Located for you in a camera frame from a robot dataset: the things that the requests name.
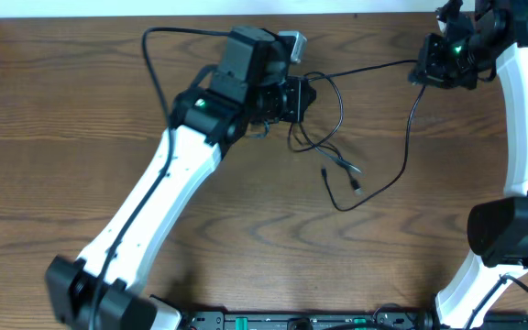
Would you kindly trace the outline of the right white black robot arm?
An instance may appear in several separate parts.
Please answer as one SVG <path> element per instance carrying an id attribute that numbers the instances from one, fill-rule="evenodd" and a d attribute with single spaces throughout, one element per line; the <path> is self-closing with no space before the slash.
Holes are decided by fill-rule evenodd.
<path id="1" fill-rule="evenodd" d="M 417 329 L 527 329 L 528 316 L 491 307 L 528 273 L 528 1 L 478 1 L 472 16 L 449 1 L 436 16 L 409 79 L 441 89 L 499 80 L 506 109 L 508 169 L 503 197 L 472 208 L 469 252 Z"/>

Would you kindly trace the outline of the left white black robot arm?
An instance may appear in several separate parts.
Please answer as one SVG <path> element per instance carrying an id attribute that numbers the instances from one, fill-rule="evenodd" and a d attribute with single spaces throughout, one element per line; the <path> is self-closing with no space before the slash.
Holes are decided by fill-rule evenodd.
<path id="1" fill-rule="evenodd" d="M 276 82 L 202 87 L 199 74 L 173 104 L 170 126 L 132 192 L 100 234 L 45 273 L 57 321 L 71 329 L 177 329 L 183 312 L 141 297 L 164 241 L 197 189 L 252 122 L 293 122 L 316 98 L 295 76 Z"/>

